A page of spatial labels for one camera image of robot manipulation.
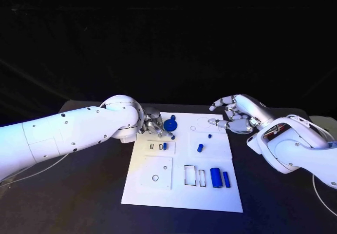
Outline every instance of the blue cylinder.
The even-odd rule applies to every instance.
[[[223,181],[222,181],[220,169],[218,167],[210,169],[210,177],[212,177],[213,188],[216,188],[216,189],[222,188]]]
[[[203,144],[199,144],[197,152],[202,153]]]
[[[231,183],[229,183],[229,178],[228,178],[228,172],[223,172],[223,179],[225,179],[226,188],[231,188]]]

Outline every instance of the black table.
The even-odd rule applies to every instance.
[[[91,105],[100,103],[69,101],[61,112]],[[163,112],[210,113],[208,106],[143,106]],[[300,109],[272,112],[280,117],[297,114],[308,118]],[[223,114],[223,108],[213,113]],[[121,204],[134,144],[110,139],[12,185],[0,199],[2,233],[336,233],[337,217],[314,194],[310,172],[300,169],[284,175],[246,146],[249,136],[228,135],[244,213]],[[25,175],[58,159],[39,163]],[[320,181],[317,189],[337,210],[337,191]]]

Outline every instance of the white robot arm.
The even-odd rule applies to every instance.
[[[256,127],[259,132],[248,138],[248,146],[264,155],[271,166],[284,174],[303,167],[337,189],[337,142],[333,142],[333,136],[295,115],[275,118],[267,106],[248,95],[223,97],[212,104],[210,111],[225,104],[231,121],[210,119],[209,123],[239,134],[249,134]],[[310,128],[311,125],[331,142]]]
[[[136,141],[137,132],[173,136],[161,127],[160,112],[146,112],[131,97],[114,96],[104,104],[107,108],[91,106],[0,128],[0,181],[38,162],[110,137],[128,143]]]

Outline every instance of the circular hole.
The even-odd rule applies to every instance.
[[[154,176],[153,176],[153,181],[157,181],[157,180],[159,180],[159,176],[154,175]]]

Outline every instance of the blue object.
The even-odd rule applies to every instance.
[[[231,183],[229,183],[229,178],[228,178],[228,172],[223,172],[223,179],[225,179],[226,188],[231,188]]]
[[[202,153],[203,144],[199,145],[197,152]]]
[[[222,181],[220,169],[218,167],[210,169],[210,177],[212,177],[213,188],[216,188],[216,189],[222,188],[223,181]]]
[[[164,122],[164,129],[172,132],[177,129],[176,116],[172,116],[170,119]]]

